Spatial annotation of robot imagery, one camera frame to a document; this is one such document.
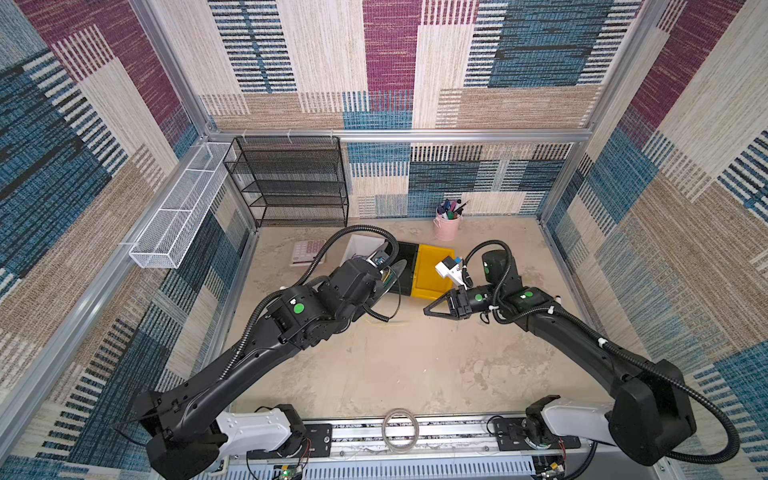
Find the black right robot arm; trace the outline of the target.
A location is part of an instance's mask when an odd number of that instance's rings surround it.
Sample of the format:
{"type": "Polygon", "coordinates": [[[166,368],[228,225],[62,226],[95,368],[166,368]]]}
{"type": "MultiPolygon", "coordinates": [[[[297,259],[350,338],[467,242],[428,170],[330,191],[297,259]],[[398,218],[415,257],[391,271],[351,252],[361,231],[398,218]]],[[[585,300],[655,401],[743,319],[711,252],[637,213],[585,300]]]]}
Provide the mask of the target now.
{"type": "Polygon", "coordinates": [[[523,430],[531,447],[543,448],[558,437],[582,437],[616,446],[644,466],[662,458],[715,465],[736,456],[741,439],[734,423],[689,387],[674,364],[653,362],[624,349],[568,312],[560,299],[525,286],[505,242],[484,241],[472,251],[482,255],[483,285],[473,284],[467,259],[446,256],[435,265],[437,274],[454,285],[441,297],[448,305],[443,318],[464,320],[481,314],[501,325],[515,325],[566,355],[611,398],[608,403],[584,403],[549,395],[529,405],[523,430]],[[725,431],[726,444],[716,453],[689,454],[677,449],[697,431],[694,403],[725,431]]]}

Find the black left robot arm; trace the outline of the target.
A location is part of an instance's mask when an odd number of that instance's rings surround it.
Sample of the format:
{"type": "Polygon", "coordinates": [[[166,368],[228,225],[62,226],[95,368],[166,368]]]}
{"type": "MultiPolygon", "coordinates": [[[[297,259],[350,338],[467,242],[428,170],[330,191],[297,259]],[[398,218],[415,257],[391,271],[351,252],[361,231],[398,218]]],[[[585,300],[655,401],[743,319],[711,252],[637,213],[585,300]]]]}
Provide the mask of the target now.
{"type": "Polygon", "coordinates": [[[334,233],[320,252],[326,254],[355,232],[377,234],[385,243],[373,255],[350,258],[316,279],[310,277],[319,264],[313,261],[292,286],[264,297],[241,338],[209,365],[169,391],[135,398],[135,420],[149,435],[148,461],[161,477],[191,479],[229,456],[251,451],[289,458],[304,450],[306,428],[294,407],[280,404],[250,414],[232,414],[228,408],[271,370],[371,312],[399,244],[383,228],[352,225],[334,233]]]}

